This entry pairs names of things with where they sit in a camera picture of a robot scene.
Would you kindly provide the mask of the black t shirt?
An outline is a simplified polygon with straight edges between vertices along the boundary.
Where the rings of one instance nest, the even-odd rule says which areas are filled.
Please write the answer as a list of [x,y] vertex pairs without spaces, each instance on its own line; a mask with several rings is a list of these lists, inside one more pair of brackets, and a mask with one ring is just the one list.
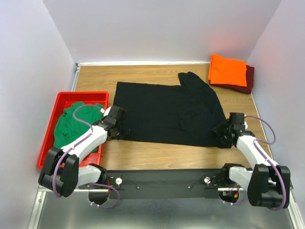
[[126,111],[125,140],[218,147],[213,129],[226,118],[216,92],[193,72],[180,85],[118,82],[113,104]]

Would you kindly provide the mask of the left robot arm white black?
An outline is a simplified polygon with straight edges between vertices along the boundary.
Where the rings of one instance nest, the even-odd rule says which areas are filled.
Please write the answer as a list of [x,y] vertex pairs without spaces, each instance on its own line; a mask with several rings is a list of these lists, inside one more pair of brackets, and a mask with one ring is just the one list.
[[74,111],[73,118],[87,125],[89,129],[68,145],[52,147],[47,152],[38,183],[53,191],[58,198],[70,196],[75,188],[83,185],[109,188],[105,168],[97,164],[80,167],[80,163],[99,145],[106,141],[120,140],[130,130],[124,122],[125,109],[113,105],[99,111],[102,119],[93,124],[79,119]]

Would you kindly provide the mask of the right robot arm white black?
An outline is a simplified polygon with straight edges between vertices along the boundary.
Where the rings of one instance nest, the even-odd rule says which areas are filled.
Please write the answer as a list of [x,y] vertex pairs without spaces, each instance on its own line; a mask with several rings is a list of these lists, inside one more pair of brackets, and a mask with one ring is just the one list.
[[246,118],[247,115],[243,113],[230,113],[229,118],[217,126],[213,133],[222,145],[234,146],[241,151],[252,169],[226,163],[213,181],[225,187],[237,184],[247,192],[247,199],[252,206],[271,210],[288,208],[291,172],[264,151],[260,146],[262,140],[247,130]]

